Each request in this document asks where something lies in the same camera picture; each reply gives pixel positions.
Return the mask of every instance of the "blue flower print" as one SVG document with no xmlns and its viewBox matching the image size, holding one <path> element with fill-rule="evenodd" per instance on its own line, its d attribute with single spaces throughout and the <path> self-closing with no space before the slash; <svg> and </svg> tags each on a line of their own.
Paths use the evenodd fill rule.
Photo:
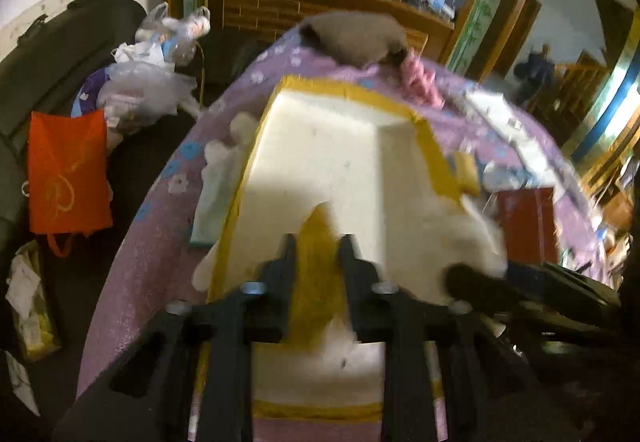
<svg viewBox="0 0 640 442">
<path fill-rule="evenodd" d="M 182 144 L 180 146 L 180 149 L 178 150 L 180 151 L 180 154 L 182 154 L 182 156 L 187 160 L 193 160 L 200 154 L 200 152 L 203 150 L 203 147 L 197 142 L 190 140 Z"/>
<path fill-rule="evenodd" d="M 177 173 L 178 169 L 180 169 L 180 162 L 178 162 L 178 160 L 176 159 L 173 159 L 164 167 L 162 173 L 160 173 L 160 176 L 162 176 L 162 178 L 168 178 Z"/>
<path fill-rule="evenodd" d="M 140 205 L 140 208 L 138 209 L 138 212 L 136 213 L 136 217 L 133 219 L 133 221 L 135 222 L 145 221 L 146 215 L 149 214 L 150 210 L 151 210 L 151 205 L 149 205 L 149 202 L 143 202 L 142 205 Z"/>
</svg>

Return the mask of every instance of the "purple tablecloth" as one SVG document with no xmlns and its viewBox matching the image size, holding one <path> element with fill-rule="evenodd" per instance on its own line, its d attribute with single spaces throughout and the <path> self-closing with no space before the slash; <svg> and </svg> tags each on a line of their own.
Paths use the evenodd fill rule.
<svg viewBox="0 0 640 442">
<path fill-rule="evenodd" d="M 438 81 L 453 91 L 472 85 L 436 65 L 430 64 L 430 67 L 436 70 Z M 84 345 L 78 394 L 132 342 L 140 328 L 167 302 L 184 299 L 201 303 L 205 300 L 204 294 L 192 288 L 191 276 L 207 251 L 189 244 L 193 215 L 202 190 L 204 146 L 216 139 L 227 141 L 228 125 L 239 111 L 259 118 L 274 86 L 287 74 L 329 76 L 360 84 L 392 98 L 401 98 L 398 74 L 394 71 L 375 67 L 363 72 L 339 66 L 333 59 L 301 47 L 296 31 L 286 34 L 258 57 L 197 122 L 149 190 L 100 295 Z M 481 163 L 495 161 L 507 167 L 523 168 L 515 150 L 485 123 L 470 122 L 447 108 L 415 108 L 429 120 L 445 153 L 455 151 L 466 140 L 475 148 Z M 519 115 L 529 133 L 540 142 L 551 164 L 560 161 L 561 152 L 546 131 L 532 118 Z M 168 190 L 170 182 L 172 192 Z M 556 218 L 562 228 L 561 242 L 573 247 L 578 262 L 593 263 L 586 274 L 598 281 L 606 281 L 593 229 L 587 217 L 578 211 L 567 195 L 556 205 Z M 260 425 L 263 436 L 257 435 L 264 440 L 272 440 L 271 436 L 266 436 L 267 433 L 275 436 L 273 440 L 276 440 L 281 429 L 288 429 L 268 422 L 260 422 Z M 363 433 L 371 431 L 372 436 L 367 436 L 367 439 L 375 438 L 375 429 L 361 429 Z"/>
</svg>

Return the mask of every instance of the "plastic bag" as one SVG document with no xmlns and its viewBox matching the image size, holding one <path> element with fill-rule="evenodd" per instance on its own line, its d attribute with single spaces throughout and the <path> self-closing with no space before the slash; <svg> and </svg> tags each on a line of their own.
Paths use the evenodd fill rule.
<svg viewBox="0 0 640 442">
<path fill-rule="evenodd" d="M 196 54 L 196 42 L 211 29 L 209 9 L 200 7 L 184 19 L 168 17 L 168 3 L 160 3 L 142 21 L 136 41 L 159 43 L 165 62 L 189 64 Z"/>
<path fill-rule="evenodd" d="M 194 102 L 196 79 L 166 71 L 148 62 L 129 61 L 107 68 L 110 80 L 98 94 L 107 128 L 131 135 L 155 124 L 164 115 L 176 115 L 181 104 Z"/>
</svg>

